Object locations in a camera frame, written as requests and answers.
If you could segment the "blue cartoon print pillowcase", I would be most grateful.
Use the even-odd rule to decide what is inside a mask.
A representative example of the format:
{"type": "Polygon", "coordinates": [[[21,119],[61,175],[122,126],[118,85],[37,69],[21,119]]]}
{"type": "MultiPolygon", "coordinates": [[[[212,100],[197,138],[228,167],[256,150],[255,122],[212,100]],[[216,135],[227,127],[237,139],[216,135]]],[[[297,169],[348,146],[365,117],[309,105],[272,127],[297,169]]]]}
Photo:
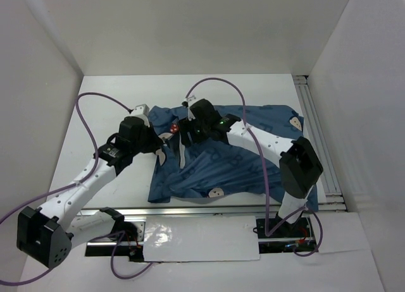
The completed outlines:
{"type": "MultiPolygon", "coordinates": [[[[249,124],[274,135],[297,139],[303,135],[304,118],[285,105],[220,106],[222,115],[247,116],[249,124]]],[[[264,194],[263,168],[259,155],[208,139],[184,150],[180,135],[171,128],[185,118],[183,107],[153,107],[149,121],[164,145],[155,163],[148,202],[168,203],[173,197],[192,200],[224,197],[236,193],[264,194]]]]}

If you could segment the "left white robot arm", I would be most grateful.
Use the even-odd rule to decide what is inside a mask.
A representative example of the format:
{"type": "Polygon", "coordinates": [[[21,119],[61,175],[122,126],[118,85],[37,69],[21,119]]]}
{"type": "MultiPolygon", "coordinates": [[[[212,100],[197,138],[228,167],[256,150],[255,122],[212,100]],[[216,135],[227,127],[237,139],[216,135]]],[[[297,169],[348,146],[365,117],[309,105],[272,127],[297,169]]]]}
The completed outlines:
{"type": "Polygon", "coordinates": [[[138,241],[138,229],[110,207],[93,216],[77,219],[77,214],[104,186],[131,165],[139,153],[155,153],[163,145],[147,116],[127,116],[117,133],[98,148],[98,157],[73,180],[73,188],[18,215],[16,246],[36,261],[53,269],[72,248],[105,235],[116,241],[124,233],[138,241]]]}

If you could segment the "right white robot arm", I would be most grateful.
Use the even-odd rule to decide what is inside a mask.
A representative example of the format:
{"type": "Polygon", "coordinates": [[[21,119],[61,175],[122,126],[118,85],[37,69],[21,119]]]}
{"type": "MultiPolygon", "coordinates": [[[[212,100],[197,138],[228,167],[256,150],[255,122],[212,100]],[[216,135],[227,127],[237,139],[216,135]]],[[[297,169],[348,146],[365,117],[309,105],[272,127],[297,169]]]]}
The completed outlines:
{"type": "Polygon", "coordinates": [[[297,231],[298,220],[308,209],[308,196],[323,172],[311,142],[305,137],[293,140],[260,130],[233,114],[221,116],[206,99],[190,96],[182,104],[187,109],[186,118],[178,122],[183,148],[211,139],[248,150],[279,168],[284,196],[276,225],[271,228],[267,222],[265,234],[277,230],[282,236],[291,236],[297,231]]]}

